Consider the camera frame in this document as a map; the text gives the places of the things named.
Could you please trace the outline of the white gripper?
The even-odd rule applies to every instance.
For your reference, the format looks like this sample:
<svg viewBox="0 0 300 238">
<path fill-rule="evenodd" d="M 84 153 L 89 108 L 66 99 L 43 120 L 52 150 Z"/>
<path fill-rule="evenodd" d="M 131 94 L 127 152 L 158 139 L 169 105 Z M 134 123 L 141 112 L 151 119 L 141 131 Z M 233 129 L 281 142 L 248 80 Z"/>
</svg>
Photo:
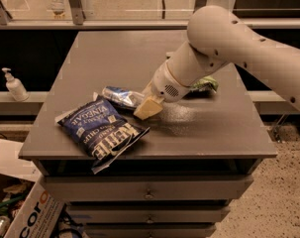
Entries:
<svg viewBox="0 0 300 238">
<path fill-rule="evenodd" d="M 162 111 L 162 102 L 177 102 L 188 92 L 191 78 L 167 60 L 156 70 L 151 82 L 142 91 L 144 100 L 134 115 L 146 120 Z"/>
</svg>

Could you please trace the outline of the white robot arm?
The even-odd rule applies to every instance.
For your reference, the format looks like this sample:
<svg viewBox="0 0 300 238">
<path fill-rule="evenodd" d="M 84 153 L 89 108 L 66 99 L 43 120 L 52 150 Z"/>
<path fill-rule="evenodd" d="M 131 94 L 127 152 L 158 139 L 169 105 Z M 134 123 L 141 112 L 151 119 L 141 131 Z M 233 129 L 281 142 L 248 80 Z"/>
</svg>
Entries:
<svg viewBox="0 0 300 238">
<path fill-rule="evenodd" d="M 142 120 L 182 99 L 199 79 L 233 63 L 300 111 L 300 49 L 263 37 L 220 6 L 197 10 L 187 40 L 154 73 L 134 111 Z"/>
</svg>

